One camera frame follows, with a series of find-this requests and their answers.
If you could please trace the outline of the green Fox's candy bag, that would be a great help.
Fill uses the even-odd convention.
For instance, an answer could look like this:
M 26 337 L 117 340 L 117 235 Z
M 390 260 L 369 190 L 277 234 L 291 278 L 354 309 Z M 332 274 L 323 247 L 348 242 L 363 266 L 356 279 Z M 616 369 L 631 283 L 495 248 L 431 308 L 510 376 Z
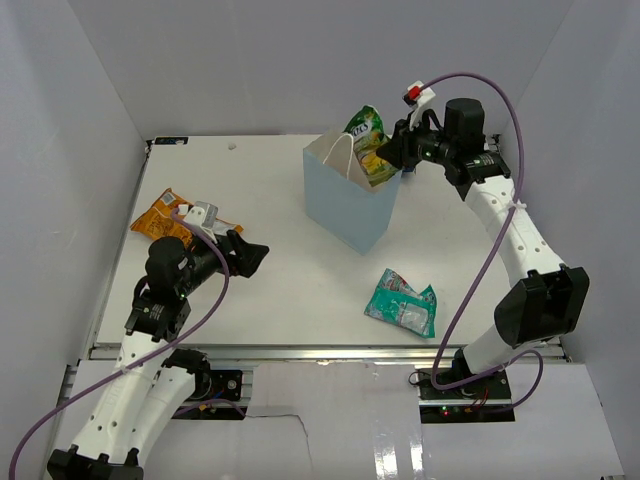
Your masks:
M 354 154 L 372 187 L 386 183 L 398 172 L 396 167 L 377 154 L 377 150 L 386 145 L 390 138 L 375 107 L 364 105 L 349 120 L 343 132 L 353 137 Z

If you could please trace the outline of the teal Fox's candy bag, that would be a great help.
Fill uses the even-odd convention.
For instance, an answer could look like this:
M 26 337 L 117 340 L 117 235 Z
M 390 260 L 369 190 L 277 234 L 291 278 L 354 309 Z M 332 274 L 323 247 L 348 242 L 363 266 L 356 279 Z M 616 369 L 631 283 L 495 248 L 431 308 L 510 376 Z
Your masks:
M 397 326 L 423 339 L 435 337 L 437 297 L 431 285 L 416 292 L 396 271 L 387 268 L 364 309 L 370 318 Z

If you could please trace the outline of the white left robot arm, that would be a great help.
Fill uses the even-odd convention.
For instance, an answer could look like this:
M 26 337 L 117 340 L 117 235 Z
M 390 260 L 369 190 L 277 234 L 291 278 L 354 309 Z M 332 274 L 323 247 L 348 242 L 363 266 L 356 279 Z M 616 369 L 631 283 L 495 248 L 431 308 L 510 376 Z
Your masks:
M 143 478 L 149 454 L 178 408 L 211 387 L 204 355 L 177 345 L 191 312 L 189 295 L 215 273 L 251 277 L 268 252 L 235 230 L 194 235 L 190 243 L 172 236 L 151 243 L 114 378 L 71 445 L 51 453 L 52 478 Z

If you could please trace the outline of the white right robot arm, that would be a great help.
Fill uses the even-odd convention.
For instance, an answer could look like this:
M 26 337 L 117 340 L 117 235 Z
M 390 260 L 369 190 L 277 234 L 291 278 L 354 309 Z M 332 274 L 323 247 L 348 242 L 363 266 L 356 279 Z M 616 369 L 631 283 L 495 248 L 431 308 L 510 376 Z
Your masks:
M 396 168 L 421 161 L 440 165 L 447 181 L 498 243 L 510 290 L 494 309 L 493 325 L 456 352 L 440 379 L 472 399 L 488 385 L 487 374 L 505 367 L 528 348 L 576 329 L 590 286 L 582 267 L 568 266 L 543 239 L 518 201 L 515 182 L 501 155 L 485 146 L 485 112 L 480 101 L 447 102 L 439 120 L 431 90 L 412 88 L 404 100 L 411 112 L 396 122 L 377 151 Z

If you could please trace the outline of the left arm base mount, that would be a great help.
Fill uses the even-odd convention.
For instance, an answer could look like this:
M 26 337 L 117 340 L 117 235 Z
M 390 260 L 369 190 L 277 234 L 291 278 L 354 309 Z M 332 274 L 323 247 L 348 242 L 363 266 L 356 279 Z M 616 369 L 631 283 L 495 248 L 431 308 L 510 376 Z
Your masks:
M 195 392 L 174 413 L 178 420 L 243 420 L 240 405 L 244 386 L 242 370 L 211 370 L 196 378 Z

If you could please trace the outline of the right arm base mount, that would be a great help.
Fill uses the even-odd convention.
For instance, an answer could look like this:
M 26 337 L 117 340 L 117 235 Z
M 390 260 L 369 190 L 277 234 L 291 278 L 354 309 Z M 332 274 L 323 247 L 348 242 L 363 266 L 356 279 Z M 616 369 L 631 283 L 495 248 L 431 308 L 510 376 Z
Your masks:
M 510 423 L 515 421 L 512 395 L 505 372 L 457 389 L 437 390 L 429 371 L 416 370 L 408 377 L 419 396 L 423 425 Z

